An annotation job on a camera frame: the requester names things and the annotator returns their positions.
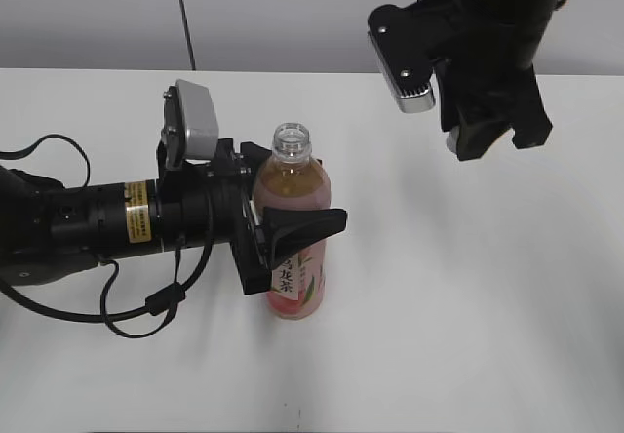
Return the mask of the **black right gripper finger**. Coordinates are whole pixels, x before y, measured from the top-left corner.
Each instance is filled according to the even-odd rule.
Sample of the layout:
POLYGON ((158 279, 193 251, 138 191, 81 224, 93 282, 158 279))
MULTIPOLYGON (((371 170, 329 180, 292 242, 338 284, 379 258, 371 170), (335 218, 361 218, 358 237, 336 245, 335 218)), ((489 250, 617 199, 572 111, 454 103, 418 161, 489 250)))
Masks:
POLYGON ((517 149, 538 147, 547 141, 552 129, 549 120, 518 124, 513 127, 512 142, 517 149))
POLYGON ((456 156, 459 161, 476 160, 511 129, 500 113, 482 106, 460 107, 456 156))

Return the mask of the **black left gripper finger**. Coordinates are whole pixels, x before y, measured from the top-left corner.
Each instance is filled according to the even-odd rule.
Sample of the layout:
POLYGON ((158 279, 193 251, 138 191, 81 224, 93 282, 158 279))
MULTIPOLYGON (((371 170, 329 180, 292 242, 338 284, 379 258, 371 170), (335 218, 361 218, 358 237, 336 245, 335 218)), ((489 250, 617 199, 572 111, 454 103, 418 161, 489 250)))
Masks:
POLYGON ((262 230, 266 239, 269 267, 346 229, 348 214, 343 209, 283 210, 265 207, 262 230))
POLYGON ((240 143, 242 171, 247 181, 254 182, 262 165, 271 157, 271 150, 246 141, 240 143))

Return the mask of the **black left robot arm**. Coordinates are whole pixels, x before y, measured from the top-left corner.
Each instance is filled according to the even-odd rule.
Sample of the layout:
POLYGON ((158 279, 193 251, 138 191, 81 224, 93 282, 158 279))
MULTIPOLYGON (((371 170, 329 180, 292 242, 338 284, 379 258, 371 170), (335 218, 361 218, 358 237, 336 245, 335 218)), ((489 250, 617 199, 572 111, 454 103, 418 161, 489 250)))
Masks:
POLYGON ((43 285, 108 259, 229 245, 245 295, 265 293, 289 257, 342 232, 342 209, 254 210, 251 190, 269 150, 230 138, 206 163, 165 166, 159 176, 65 188, 18 170, 1 171, 1 277, 15 286, 43 285))

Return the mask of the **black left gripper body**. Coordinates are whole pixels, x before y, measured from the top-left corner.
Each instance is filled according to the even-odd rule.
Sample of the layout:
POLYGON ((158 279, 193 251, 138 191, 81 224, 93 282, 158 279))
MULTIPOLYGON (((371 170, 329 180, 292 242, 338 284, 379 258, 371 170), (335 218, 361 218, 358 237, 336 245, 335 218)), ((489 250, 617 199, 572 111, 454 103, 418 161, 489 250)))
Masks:
POLYGON ((167 170, 162 141, 156 150, 158 224, 163 246, 171 250, 201 247, 200 259, 181 284, 193 286, 207 267, 214 245, 229 246, 245 295, 269 291, 271 270, 264 256, 262 233, 253 219, 251 196, 254 182, 242 171, 240 149, 234 140, 217 142, 211 161, 184 161, 178 170, 167 170))

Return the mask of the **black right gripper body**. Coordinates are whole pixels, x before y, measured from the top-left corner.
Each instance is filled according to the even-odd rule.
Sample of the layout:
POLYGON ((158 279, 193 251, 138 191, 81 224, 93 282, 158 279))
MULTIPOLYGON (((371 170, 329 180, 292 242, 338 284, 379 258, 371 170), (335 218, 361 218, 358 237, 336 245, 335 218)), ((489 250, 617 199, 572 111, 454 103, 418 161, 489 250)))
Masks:
POLYGON ((552 16, 542 0, 448 0, 455 36, 434 64, 441 127, 459 127, 460 107, 482 106, 511 125, 546 121, 533 58, 552 16))

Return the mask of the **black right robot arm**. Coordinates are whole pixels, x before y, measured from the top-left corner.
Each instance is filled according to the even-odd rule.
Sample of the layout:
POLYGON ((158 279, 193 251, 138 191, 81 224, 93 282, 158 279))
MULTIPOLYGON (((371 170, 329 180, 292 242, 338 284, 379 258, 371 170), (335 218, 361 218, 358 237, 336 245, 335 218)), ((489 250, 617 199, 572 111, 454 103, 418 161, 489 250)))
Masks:
POLYGON ((450 37, 434 71, 441 129, 460 161, 481 158, 505 133, 518 149, 543 145, 553 125, 533 66, 552 15, 567 0, 450 0, 450 37))

